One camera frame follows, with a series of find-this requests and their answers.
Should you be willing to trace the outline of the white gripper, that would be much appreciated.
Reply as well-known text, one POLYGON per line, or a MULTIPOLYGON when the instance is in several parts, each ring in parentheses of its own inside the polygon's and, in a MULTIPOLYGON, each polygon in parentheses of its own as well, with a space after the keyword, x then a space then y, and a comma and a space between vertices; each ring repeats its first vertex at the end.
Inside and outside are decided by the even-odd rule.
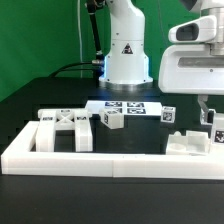
POLYGON ((197 94, 207 125, 213 123, 214 109, 207 95, 224 95, 224 56, 212 56, 210 46, 173 45, 162 56, 158 86, 164 93, 197 94))

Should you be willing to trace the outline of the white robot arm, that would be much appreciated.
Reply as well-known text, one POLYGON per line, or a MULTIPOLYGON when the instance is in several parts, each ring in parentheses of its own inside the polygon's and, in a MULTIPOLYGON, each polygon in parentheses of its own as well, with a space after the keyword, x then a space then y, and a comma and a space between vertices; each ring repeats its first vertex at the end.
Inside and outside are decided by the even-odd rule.
MULTIPOLYGON (((224 0, 179 0, 200 15, 169 30, 172 43, 162 55, 158 86, 164 93, 196 94, 200 119, 211 124, 214 111, 206 105, 210 95, 224 95, 224 0)), ((103 64, 102 86, 133 91, 153 82, 144 52, 145 16, 131 0, 86 0, 96 48, 103 64), (95 13, 108 7, 111 47, 103 54, 95 13)))

